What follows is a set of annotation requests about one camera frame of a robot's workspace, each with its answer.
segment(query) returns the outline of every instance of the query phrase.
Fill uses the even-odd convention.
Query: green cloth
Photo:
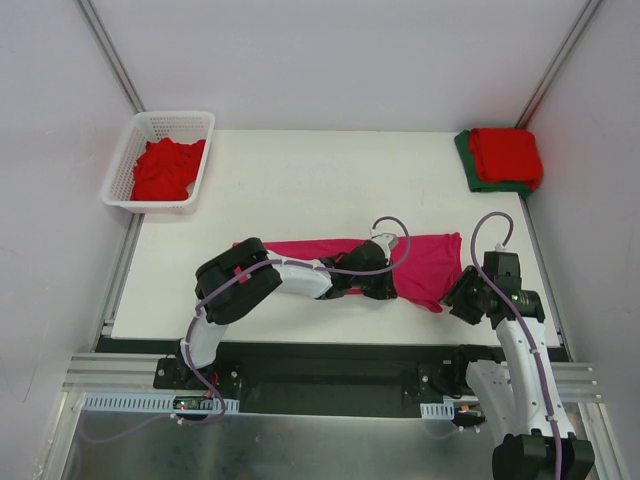
[[[462,160],[464,167],[464,173],[467,176],[467,183],[469,184],[469,190],[472,192],[515,192],[519,193],[523,197],[527,197],[531,194],[531,190],[523,182],[504,181],[500,183],[487,183],[478,178],[476,173],[476,163],[473,158],[473,153],[469,151],[469,137],[471,132],[469,130],[463,130],[456,135],[454,141],[456,142],[456,148]]]

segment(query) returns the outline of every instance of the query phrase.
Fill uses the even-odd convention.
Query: white basket
[[[133,213],[193,213],[209,155],[215,118],[208,112],[143,112],[134,115],[118,142],[107,178],[102,186],[102,201]],[[189,198],[174,202],[134,202],[133,167],[145,152],[147,142],[165,137],[177,143],[195,143],[206,139],[196,181],[187,187]]]

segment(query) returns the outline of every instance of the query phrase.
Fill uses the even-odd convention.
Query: white table
[[[515,221],[509,248],[520,256],[523,288],[540,293],[547,314],[547,345],[557,346],[520,201],[512,193],[469,192],[453,137],[451,133],[217,132],[197,213],[145,217],[112,337],[183,337],[196,302],[196,269],[250,236],[263,241],[365,239],[376,218],[395,215],[412,234],[460,232],[464,268],[471,263],[469,241],[477,221],[502,210]],[[487,222],[478,239],[479,254],[493,249],[506,231],[504,219]],[[225,340],[499,345],[488,320],[470,326],[404,299],[379,302],[356,296],[312,301],[286,294],[271,295],[232,324]]]

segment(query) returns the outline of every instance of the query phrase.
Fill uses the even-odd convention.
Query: red cloth
[[[189,198],[187,186],[195,182],[204,140],[193,145],[174,143],[166,137],[147,148],[133,168],[134,201],[176,201]]]
[[[474,128],[469,138],[478,178],[488,183],[524,182],[531,191],[542,182],[542,162],[531,132],[517,128]]]

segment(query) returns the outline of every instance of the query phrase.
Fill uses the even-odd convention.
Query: pink cloth
[[[397,262],[404,253],[407,241],[398,239],[391,252],[391,260]],[[267,249],[286,257],[301,260],[330,257],[340,252],[350,252],[362,244],[362,240],[349,238],[333,240],[303,240],[291,242],[266,242]],[[393,284],[398,296],[439,313],[438,301],[456,282],[462,273],[460,266],[459,233],[443,235],[416,235],[411,237],[411,252],[407,260],[393,271]]]

